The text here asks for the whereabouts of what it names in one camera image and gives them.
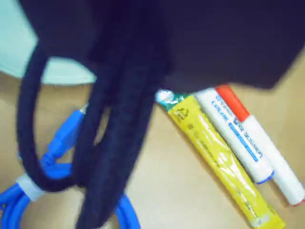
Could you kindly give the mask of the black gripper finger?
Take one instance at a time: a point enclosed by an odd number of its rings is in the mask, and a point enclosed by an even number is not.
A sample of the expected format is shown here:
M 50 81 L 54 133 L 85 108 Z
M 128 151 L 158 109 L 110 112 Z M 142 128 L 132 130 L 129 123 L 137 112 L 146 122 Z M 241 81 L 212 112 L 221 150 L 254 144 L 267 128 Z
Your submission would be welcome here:
M 69 58 L 85 66 L 119 66 L 133 26 L 132 0 L 20 0 L 37 45 L 31 62 Z
M 273 88 L 305 45 L 302 0 L 135 0 L 152 90 Z

